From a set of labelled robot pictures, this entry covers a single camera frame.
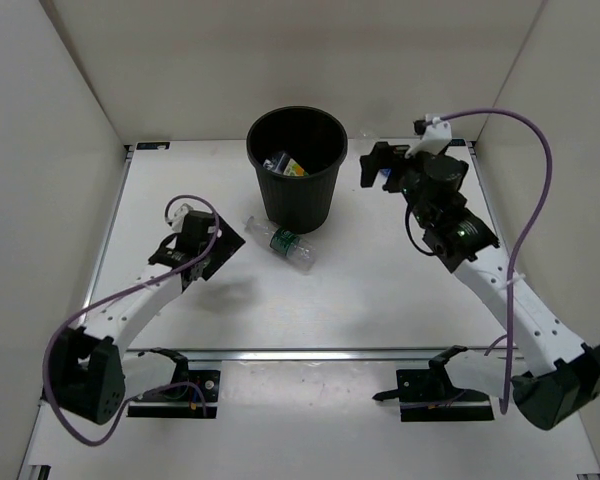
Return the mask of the clear bottle orange label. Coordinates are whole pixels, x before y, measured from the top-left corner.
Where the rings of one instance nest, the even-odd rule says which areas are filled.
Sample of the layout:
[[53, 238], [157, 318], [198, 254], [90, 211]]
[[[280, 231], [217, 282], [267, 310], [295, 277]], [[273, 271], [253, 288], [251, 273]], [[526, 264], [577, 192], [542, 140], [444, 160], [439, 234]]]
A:
[[288, 177], [305, 177], [309, 173], [293, 158], [289, 159], [282, 170], [282, 174]]

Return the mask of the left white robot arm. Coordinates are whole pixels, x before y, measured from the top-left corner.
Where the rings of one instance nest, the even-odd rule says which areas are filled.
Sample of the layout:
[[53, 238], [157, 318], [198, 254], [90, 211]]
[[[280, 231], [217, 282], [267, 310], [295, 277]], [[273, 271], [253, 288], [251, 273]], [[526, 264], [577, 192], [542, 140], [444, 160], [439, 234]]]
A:
[[187, 361], [154, 347], [128, 349], [142, 330], [195, 281], [209, 280], [245, 243], [221, 216], [184, 204], [168, 220], [172, 232], [149, 257], [131, 294], [97, 306], [79, 326], [66, 326], [44, 357], [43, 392], [56, 410], [103, 425], [127, 400], [153, 394], [186, 395]]

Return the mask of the clear bottle green label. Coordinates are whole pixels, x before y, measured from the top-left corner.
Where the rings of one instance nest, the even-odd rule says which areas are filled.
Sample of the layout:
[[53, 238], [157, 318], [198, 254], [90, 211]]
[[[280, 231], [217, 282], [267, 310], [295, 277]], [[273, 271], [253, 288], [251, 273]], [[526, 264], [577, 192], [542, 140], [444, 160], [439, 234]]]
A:
[[245, 230], [258, 245], [265, 248], [302, 271], [309, 271], [316, 261], [314, 246], [300, 235], [277, 224], [249, 216]]

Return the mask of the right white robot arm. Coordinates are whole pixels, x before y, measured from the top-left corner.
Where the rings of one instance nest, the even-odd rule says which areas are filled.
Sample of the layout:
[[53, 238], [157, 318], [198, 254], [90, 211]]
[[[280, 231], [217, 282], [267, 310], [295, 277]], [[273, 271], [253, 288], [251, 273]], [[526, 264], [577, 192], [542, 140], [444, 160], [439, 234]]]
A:
[[524, 358], [515, 364], [452, 346], [375, 400], [397, 398], [404, 409], [425, 410], [478, 392], [514, 404], [532, 425], [550, 430], [599, 396], [600, 345], [587, 345], [522, 277], [508, 274], [509, 258], [498, 237], [460, 192], [466, 162], [381, 141], [360, 164], [364, 188], [388, 170], [383, 189], [403, 195], [406, 221], [423, 231], [423, 254], [438, 259], [482, 301]]

